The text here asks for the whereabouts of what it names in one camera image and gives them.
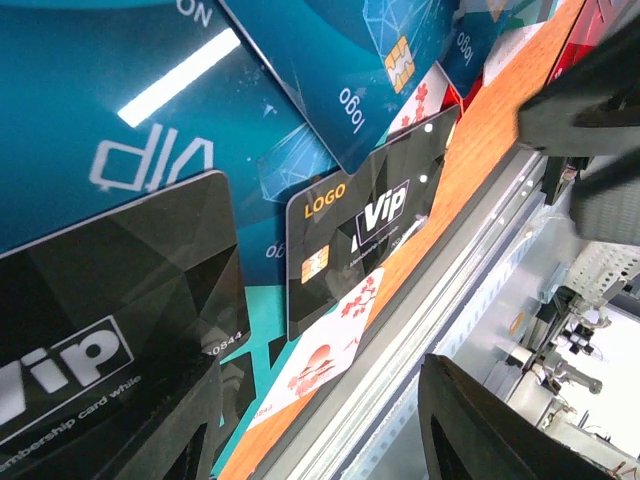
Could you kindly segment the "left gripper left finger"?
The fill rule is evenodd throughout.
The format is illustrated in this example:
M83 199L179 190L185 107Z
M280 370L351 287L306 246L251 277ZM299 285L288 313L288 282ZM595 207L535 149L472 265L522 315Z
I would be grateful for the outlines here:
M1 350L2 478L209 478L222 413L216 357L135 366L73 398L48 395L20 353Z

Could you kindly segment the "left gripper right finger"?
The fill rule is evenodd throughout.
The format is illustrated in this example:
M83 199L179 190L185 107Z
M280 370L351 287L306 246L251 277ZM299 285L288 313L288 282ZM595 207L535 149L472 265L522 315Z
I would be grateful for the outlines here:
M431 479L609 479L536 429L449 358L428 354L418 413Z

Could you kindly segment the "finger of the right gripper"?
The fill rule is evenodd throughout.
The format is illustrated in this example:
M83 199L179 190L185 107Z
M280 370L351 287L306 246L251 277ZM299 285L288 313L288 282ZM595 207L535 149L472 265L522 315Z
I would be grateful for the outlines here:
M524 102L517 120L519 142L548 157L609 157L576 181L569 216L585 240L638 244L638 20Z

